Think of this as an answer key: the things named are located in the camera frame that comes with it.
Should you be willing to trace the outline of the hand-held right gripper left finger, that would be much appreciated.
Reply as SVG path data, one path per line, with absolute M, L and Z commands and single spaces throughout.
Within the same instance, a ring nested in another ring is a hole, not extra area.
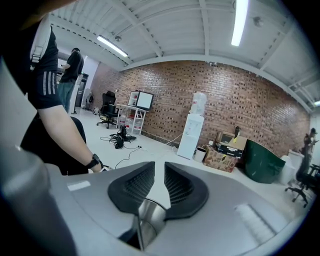
M 138 215 L 155 182 L 155 162 L 141 162 L 118 169 L 119 177 L 108 186 L 110 200 L 119 211 Z

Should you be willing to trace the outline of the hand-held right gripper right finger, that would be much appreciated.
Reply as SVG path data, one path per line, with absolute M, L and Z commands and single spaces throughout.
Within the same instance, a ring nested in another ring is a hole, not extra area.
M 171 162 L 164 163 L 164 185 L 170 200 L 164 221 L 194 216 L 209 198 L 209 189 L 203 180 Z

